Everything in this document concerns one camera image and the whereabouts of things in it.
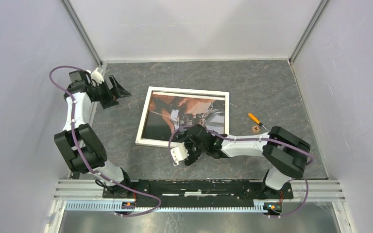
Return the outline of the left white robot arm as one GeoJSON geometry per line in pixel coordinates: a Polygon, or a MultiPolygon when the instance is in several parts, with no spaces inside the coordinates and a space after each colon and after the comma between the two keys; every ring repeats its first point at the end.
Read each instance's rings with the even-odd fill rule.
{"type": "Polygon", "coordinates": [[[108,194],[127,198],[133,192],[129,175],[107,159],[106,149],[89,122],[93,103],[106,109],[131,93],[113,75],[107,82],[97,69],[79,69],[69,77],[71,83],[64,89],[67,120],[62,131],[54,135],[54,142],[71,172],[94,175],[96,184],[108,194]]]}

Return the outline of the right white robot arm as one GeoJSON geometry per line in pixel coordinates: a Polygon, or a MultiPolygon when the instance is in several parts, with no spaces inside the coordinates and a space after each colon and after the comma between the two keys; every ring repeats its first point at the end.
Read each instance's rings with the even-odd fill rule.
{"type": "Polygon", "coordinates": [[[303,178],[305,168],[313,162],[310,145],[278,126],[258,135],[235,136],[194,125],[174,132],[171,139],[179,142],[178,146],[169,148],[176,166],[180,162],[189,166],[202,154],[214,159],[239,156],[267,159],[272,168],[267,171],[261,185],[261,192],[267,198],[278,195],[284,184],[290,180],[303,178]]]}

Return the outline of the orange handled screwdriver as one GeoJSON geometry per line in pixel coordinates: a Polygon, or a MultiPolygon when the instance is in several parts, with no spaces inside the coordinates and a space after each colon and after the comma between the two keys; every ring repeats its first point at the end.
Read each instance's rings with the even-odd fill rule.
{"type": "Polygon", "coordinates": [[[248,113],[248,117],[253,121],[253,122],[255,122],[256,123],[256,125],[257,125],[257,128],[259,129],[259,130],[261,130],[261,129],[264,129],[265,131],[267,131],[267,132],[269,132],[270,130],[269,129],[267,129],[266,127],[265,127],[265,125],[255,116],[255,115],[253,115],[252,113],[248,113]]]}

